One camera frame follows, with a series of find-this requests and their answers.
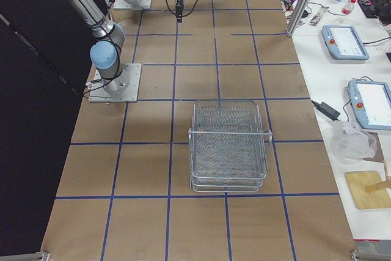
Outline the wooden board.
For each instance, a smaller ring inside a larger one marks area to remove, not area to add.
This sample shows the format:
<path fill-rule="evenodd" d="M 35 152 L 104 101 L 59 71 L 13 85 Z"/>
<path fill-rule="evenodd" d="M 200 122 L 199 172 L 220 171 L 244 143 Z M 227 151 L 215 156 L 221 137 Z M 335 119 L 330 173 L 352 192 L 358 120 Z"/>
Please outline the wooden board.
<path fill-rule="evenodd" d="M 345 180 L 358 210 L 390 208 L 390 179 L 376 171 L 346 172 Z"/>

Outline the near blue teach pendant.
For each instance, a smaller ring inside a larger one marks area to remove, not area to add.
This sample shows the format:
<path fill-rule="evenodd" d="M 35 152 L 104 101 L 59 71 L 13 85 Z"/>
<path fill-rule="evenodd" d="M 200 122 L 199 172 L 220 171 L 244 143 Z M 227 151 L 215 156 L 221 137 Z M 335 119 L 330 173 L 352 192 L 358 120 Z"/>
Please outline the near blue teach pendant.
<path fill-rule="evenodd" d="M 390 131 L 390 88 L 387 83 L 351 80 L 348 95 L 356 121 L 362 128 Z"/>

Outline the clear plastic bag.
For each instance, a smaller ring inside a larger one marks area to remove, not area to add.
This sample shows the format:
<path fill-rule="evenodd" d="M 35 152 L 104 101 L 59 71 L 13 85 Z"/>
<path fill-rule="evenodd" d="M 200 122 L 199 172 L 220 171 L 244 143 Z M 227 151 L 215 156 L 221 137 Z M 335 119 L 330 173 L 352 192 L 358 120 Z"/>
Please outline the clear plastic bag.
<path fill-rule="evenodd" d="M 335 121 L 331 133 L 331 150 L 339 160 L 373 158 L 378 151 L 377 139 L 356 122 Z"/>

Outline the clear bottle red cap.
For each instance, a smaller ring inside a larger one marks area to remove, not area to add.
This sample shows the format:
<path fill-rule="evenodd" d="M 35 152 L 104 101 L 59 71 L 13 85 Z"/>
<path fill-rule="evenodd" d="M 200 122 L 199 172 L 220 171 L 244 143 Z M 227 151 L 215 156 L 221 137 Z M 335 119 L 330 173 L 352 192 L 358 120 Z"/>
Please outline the clear bottle red cap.
<path fill-rule="evenodd" d="M 357 0 L 349 0 L 342 8 L 342 15 L 349 15 L 355 8 L 355 3 Z"/>

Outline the far blue teach pendant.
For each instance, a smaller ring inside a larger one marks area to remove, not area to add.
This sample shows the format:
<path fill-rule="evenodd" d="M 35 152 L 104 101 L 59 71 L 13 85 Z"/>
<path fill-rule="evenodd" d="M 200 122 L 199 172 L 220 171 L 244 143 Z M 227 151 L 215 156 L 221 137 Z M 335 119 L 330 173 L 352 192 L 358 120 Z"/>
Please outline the far blue teach pendant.
<path fill-rule="evenodd" d="M 354 26 L 325 25 L 321 35 L 335 60 L 366 61 L 370 57 Z"/>

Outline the blue teach pendant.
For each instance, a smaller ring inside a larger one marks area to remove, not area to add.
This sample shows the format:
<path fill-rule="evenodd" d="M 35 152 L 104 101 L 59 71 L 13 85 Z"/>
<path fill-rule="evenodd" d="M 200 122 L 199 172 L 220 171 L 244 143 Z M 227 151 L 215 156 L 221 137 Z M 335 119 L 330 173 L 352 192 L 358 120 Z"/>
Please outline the blue teach pendant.
<path fill-rule="evenodd" d="M 335 60 L 366 61 L 370 57 L 354 26 L 325 25 L 321 35 Z"/>
<path fill-rule="evenodd" d="M 348 95 L 356 121 L 362 128 L 390 131 L 390 88 L 387 83 L 351 80 Z"/>

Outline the black power adapter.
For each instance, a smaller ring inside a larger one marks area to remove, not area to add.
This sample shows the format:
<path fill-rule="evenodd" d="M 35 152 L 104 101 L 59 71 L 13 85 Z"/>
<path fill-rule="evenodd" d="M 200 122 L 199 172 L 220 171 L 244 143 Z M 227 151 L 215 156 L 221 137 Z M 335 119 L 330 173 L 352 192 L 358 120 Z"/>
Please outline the black power adapter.
<path fill-rule="evenodd" d="M 319 110 L 322 114 L 324 114 L 326 117 L 331 119 L 332 121 L 338 120 L 338 117 L 340 116 L 340 113 L 334 109 L 333 107 L 329 106 L 327 103 L 322 102 L 316 106 L 316 109 Z"/>

